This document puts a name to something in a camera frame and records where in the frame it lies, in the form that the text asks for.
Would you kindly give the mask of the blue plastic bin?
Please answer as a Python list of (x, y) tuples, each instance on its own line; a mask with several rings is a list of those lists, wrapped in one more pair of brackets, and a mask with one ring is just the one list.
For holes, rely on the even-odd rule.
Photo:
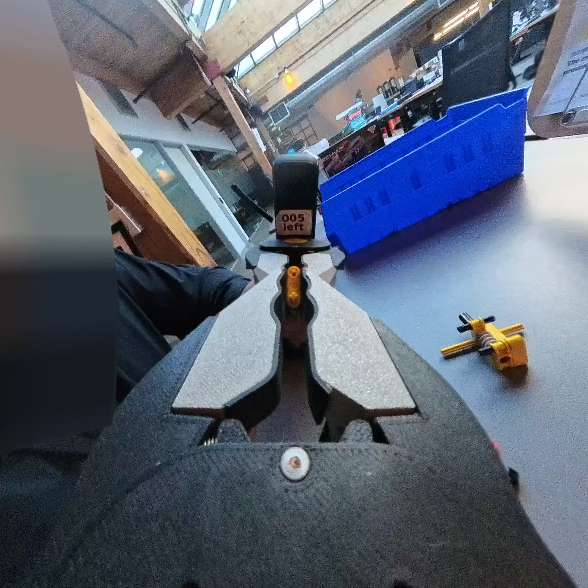
[(454, 105), (323, 182), (331, 244), (354, 253), (523, 173), (528, 92)]

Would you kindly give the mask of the printed instruction sheet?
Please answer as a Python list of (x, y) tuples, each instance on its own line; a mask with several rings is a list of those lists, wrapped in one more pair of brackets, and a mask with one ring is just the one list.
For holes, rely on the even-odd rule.
[(587, 107), (587, 21), (570, 30), (548, 89), (540, 101), (539, 116)]

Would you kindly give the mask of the black office chair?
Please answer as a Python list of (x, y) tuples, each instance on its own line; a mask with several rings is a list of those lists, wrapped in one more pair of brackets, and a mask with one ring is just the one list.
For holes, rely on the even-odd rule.
[(455, 105), (507, 91), (510, 54), (511, 3), (500, 1), (442, 48), (442, 116)]

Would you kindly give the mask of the black lego box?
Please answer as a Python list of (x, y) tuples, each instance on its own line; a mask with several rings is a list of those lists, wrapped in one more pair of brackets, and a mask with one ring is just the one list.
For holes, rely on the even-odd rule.
[(380, 125), (371, 122), (320, 152), (318, 157), (327, 179), (330, 179), (384, 146)]

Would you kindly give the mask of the person's dark clothed torso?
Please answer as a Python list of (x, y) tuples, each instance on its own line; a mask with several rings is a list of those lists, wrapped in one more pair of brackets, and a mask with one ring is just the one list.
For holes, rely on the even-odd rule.
[[(150, 322), (121, 318), (115, 404), (170, 350)], [(1, 454), (1, 587), (22, 584), (69, 504), (101, 433), (89, 430)]]

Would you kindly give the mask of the person's left forearm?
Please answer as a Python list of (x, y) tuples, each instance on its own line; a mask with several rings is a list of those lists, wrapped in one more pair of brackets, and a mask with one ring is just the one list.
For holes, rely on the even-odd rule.
[(174, 265), (115, 249), (118, 285), (161, 335), (184, 338), (252, 287), (221, 267)]

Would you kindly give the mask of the yellow lego axle assembly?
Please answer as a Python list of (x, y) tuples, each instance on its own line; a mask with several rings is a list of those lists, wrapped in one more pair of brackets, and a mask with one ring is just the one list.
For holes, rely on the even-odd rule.
[(528, 366), (523, 324), (516, 323), (498, 328), (495, 326), (496, 318), (493, 315), (482, 318), (469, 313), (460, 313), (458, 319), (460, 325), (457, 331), (460, 334), (470, 334), (470, 337), (441, 349), (440, 354), (444, 358), (476, 352), (482, 357), (490, 358), (499, 371)]

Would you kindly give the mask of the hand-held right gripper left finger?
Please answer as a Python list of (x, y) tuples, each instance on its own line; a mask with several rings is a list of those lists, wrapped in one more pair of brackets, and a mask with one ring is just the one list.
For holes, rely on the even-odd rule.
[(280, 400), (284, 270), (278, 268), (213, 322), (171, 410), (257, 426)]

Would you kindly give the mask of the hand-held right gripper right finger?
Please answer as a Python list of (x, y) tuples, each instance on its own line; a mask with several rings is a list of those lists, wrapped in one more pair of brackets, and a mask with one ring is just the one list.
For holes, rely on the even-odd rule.
[(417, 412), (370, 316), (319, 275), (303, 270), (308, 400), (319, 424)]

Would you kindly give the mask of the wooden clipboard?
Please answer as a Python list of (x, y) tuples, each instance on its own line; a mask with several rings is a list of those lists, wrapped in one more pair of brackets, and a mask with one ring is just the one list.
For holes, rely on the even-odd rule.
[(527, 103), (527, 122), (542, 138), (587, 135), (587, 107), (565, 113), (539, 116), (540, 101), (548, 89), (570, 30), (587, 21), (587, 1), (562, 1), (555, 15), (548, 42), (536, 72)]

